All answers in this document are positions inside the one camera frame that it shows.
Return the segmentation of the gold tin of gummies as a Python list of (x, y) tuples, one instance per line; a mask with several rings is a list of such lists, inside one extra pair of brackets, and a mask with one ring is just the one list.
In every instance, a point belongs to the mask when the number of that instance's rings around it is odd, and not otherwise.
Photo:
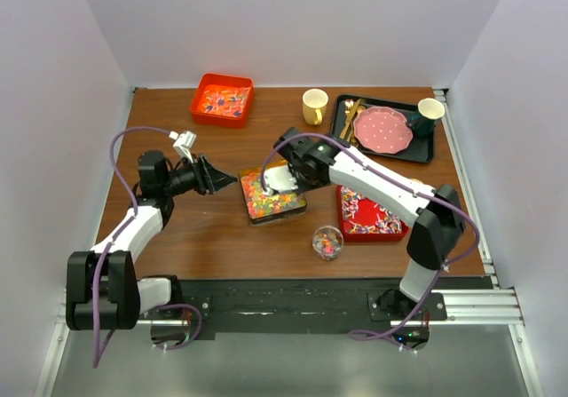
[(260, 167), (239, 172), (239, 180), (249, 223), (253, 226), (271, 223), (302, 214), (307, 209), (304, 195), (265, 195), (261, 186)]

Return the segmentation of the clear plastic jar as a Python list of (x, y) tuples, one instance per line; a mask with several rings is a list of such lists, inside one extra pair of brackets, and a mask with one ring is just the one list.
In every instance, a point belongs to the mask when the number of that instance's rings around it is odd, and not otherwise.
[(312, 248), (318, 258), (325, 261), (333, 260), (343, 249), (343, 235), (334, 226), (321, 226), (312, 235)]

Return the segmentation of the red tray of lollipops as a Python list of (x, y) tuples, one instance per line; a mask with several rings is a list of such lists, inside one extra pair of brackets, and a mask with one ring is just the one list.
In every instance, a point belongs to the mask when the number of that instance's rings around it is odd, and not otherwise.
[(336, 188), (339, 229), (346, 242), (400, 242), (409, 227), (394, 213), (349, 189)]

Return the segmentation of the orange tray of candies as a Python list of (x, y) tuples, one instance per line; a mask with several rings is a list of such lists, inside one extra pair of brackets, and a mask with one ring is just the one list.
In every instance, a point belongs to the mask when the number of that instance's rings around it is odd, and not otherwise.
[(242, 129), (254, 98), (250, 78), (215, 73), (204, 74), (189, 106), (198, 124)]

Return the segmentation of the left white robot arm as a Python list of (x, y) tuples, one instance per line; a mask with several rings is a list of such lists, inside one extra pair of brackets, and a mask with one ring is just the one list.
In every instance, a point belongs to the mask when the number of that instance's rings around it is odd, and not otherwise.
[(155, 310), (164, 319), (184, 308), (175, 275), (139, 279), (134, 263), (148, 243), (169, 223), (178, 195), (194, 191), (213, 195), (237, 178), (215, 168), (205, 155), (172, 167), (163, 152), (138, 158), (135, 202), (113, 232), (90, 250), (67, 261), (66, 321), (71, 330), (130, 330), (141, 314)]

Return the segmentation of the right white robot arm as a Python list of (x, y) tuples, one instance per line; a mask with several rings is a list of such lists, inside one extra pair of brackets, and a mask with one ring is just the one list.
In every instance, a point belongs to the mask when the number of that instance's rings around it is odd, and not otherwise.
[(410, 228), (406, 272), (399, 286), (385, 291), (377, 304), (408, 320), (422, 314), (433, 282), (465, 231), (466, 215), (456, 190), (408, 179), (331, 135), (291, 128), (273, 151), (286, 163), (262, 167), (261, 185), (267, 194), (302, 194), (338, 185), (379, 204)]

